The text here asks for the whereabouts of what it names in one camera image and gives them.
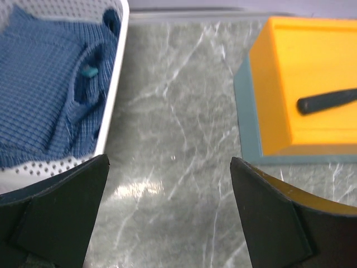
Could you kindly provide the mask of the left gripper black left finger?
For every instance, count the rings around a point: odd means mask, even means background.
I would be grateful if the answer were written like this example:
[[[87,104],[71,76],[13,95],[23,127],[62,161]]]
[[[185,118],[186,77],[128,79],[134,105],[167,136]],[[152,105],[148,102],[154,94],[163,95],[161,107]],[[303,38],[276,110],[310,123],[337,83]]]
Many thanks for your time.
[[[34,255],[82,267],[109,173],[106,154],[1,195],[1,267]]]

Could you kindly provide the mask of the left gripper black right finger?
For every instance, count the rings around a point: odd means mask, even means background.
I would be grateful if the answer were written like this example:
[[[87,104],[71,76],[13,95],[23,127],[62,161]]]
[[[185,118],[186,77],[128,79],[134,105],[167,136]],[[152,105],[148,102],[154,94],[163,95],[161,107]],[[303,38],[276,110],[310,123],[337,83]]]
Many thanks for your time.
[[[230,173],[253,267],[356,267],[356,207],[233,157]]]

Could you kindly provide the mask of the small black hammer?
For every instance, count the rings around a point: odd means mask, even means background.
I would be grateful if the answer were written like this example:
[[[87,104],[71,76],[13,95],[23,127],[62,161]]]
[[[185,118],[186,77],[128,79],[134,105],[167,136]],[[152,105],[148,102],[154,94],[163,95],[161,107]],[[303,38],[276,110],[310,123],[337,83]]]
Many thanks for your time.
[[[356,101],[356,88],[336,90],[298,99],[297,110],[302,115],[313,114]]]

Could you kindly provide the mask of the orange grey drawer box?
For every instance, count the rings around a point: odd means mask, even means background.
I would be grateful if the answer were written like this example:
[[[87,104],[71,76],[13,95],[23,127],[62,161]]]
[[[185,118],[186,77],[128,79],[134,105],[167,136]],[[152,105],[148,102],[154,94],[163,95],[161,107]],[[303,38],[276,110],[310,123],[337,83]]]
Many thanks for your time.
[[[356,88],[356,21],[270,17],[234,77],[242,157],[356,161],[356,101],[302,115],[298,99]]]

